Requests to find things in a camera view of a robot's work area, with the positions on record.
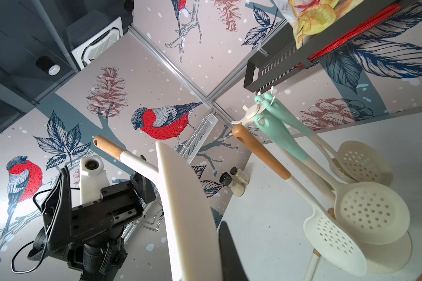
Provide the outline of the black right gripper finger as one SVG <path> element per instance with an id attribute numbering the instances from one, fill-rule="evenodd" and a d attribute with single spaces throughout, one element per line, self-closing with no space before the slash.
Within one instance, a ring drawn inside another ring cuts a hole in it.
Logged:
<path id="1" fill-rule="evenodd" d="M 227 222 L 221 221 L 218 229 L 219 249 L 224 281 L 249 281 Z"/>

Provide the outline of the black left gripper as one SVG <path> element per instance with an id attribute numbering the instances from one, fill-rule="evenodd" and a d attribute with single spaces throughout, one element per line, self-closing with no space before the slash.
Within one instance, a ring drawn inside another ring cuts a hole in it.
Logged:
<path id="1" fill-rule="evenodd" d="M 101 188 L 98 199 L 73 207 L 70 174 L 64 167 L 42 203 L 45 245 L 49 251 L 75 249 L 142 217 L 141 200 L 150 203 L 155 198 L 153 183 L 133 173 L 129 181 Z"/>

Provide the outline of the cream skimmer wood handle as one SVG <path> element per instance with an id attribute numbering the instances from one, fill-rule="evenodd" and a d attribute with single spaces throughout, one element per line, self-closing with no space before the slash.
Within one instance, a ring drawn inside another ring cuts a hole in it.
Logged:
<path id="1" fill-rule="evenodd" d="M 317 265 L 319 263 L 320 257 L 321 257 L 321 254 L 316 249 L 313 249 L 313 255 L 311 256 L 303 281 L 312 281 Z"/>

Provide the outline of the mint handle skimmer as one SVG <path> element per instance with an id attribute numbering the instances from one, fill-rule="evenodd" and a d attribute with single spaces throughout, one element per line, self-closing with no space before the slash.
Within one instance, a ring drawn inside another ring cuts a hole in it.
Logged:
<path id="1" fill-rule="evenodd" d="M 256 114 L 254 123 L 273 142 L 309 167 L 334 189 L 337 222 L 357 241 L 383 245 L 407 233 L 410 212 L 391 188 L 374 182 L 341 183 L 299 146 L 286 126 L 268 112 Z"/>
<path id="2" fill-rule="evenodd" d="M 388 161 L 371 146 L 349 140 L 336 151 L 330 144 L 300 122 L 279 100 L 269 93 L 258 94 L 256 104 L 265 106 L 279 120 L 300 131 L 325 156 L 332 172 L 347 183 L 372 181 L 385 186 L 393 183 L 393 171 Z"/>

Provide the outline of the cream utensil rack stand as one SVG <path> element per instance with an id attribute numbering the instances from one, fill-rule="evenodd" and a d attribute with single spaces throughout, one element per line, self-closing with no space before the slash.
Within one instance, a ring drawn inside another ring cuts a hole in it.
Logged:
<path id="1" fill-rule="evenodd" d="M 254 117 L 257 114 L 262 114 L 263 111 L 266 109 L 266 106 L 264 105 L 264 100 L 267 100 L 270 105 L 273 105 L 275 97 L 274 94 L 274 86 L 271 86 L 271 88 L 266 91 L 264 94 L 262 94 L 260 91 L 257 92 L 255 96 L 255 104 L 251 106 L 250 108 L 246 105 L 243 106 L 243 109 L 245 110 L 245 116 L 239 120 L 239 121 L 232 121 L 232 125 L 238 125 L 241 124 L 245 126 L 246 128 L 249 127 L 254 122 Z"/>

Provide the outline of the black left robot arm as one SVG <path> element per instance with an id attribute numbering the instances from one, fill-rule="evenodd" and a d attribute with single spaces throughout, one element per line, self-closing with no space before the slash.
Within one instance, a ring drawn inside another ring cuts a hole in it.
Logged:
<path id="1" fill-rule="evenodd" d="M 82 281 L 112 281 L 127 252 L 124 227 L 143 216 L 142 201 L 156 198 L 153 183 L 139 173 L 128 181 L 99 189 L 99 197 L 72 207 L 70 174 L 64 167 L 39 207 L 43 228 L 27 258 L 42 263 L 51 257 L 81 272 Z"/>

